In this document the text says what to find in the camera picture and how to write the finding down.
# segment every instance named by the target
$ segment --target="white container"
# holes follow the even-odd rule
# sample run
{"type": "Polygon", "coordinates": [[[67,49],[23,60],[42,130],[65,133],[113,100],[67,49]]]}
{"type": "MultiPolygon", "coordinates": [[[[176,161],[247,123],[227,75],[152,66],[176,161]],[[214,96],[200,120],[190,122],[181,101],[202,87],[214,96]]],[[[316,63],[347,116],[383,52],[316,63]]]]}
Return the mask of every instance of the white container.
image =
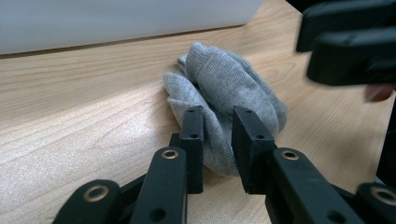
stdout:
{"type": "Polygon", "coordinates": [[[0,54],[248,22],[262,0],[0,0],[0,54]]]}

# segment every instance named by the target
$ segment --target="cloth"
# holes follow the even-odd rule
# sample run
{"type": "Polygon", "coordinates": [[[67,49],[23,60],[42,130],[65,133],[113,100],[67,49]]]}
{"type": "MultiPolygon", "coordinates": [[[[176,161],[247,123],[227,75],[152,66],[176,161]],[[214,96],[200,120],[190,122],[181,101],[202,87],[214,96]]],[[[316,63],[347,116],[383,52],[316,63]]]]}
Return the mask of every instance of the cloth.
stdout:
{"type": "Polygon", "coordinates": [[[204,165],[219,175],[237,176],[231,147],[233,107],[254,110],[272,135],[286,124],[287,108],[253,70],[232,52],[201,43],[178,59],[180,70],[167,73],[163,83],[168,102],[181,125],[192,106],[204,108],[204,165]]]}

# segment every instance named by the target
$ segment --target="gray fabric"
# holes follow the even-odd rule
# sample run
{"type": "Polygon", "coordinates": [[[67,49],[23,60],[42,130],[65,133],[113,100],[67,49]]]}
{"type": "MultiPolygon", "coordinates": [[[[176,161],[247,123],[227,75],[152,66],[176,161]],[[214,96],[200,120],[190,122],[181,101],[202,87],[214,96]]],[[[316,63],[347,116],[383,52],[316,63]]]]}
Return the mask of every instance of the gray fabric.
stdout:
{"type": "Polygon", "coordinates": [[[231,148],[233,107],[254,110],[272,135],[286,124],[287,108],[240,56],[200,43],[178,59],[180,71],[163,78],[181,125],[184,111],[204,107],[204,164],[219,175],[238,175],[231,148]]]}

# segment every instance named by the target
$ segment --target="light wood surface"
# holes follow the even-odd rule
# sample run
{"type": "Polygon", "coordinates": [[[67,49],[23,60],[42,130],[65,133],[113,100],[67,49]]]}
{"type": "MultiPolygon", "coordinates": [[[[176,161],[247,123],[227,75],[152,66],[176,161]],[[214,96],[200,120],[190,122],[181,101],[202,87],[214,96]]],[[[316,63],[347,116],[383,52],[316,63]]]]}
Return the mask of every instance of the light wood surface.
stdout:
{"type": "MultiPolygon", "coordinates": [[[[309,54],[294,52],[299,21],[285,1],[267,0],[244,26],[0,56],[0,223],[51,223],[79,186],[144,174],[179,131],[163,74],[196,41],[245,57],[288,106],[278,146],[301,150],[341,188],[373,181],[393,100],[366,104],[362,87],[308,81],[309,54]]],[[[207,170],[188,220],[270,223],[262,196],[207,170]]]]}

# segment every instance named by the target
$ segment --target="gray sock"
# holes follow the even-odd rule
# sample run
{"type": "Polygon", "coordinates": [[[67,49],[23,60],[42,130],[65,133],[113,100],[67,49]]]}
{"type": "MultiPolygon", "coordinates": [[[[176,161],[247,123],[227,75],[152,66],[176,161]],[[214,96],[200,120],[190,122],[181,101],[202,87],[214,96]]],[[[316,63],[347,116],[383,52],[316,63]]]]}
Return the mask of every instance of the gray sock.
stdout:
{"type": "Polygon", "coordinates": [[[181,125],[184,111],[204,107],[204,164],[220,175],[238,175],[231,148],[235,105],[254,110],[275,135],[286,124],[287,108],[238,55],[195,43],[178,59],[179,73],[167,73],[168,102],[181,125]]]}

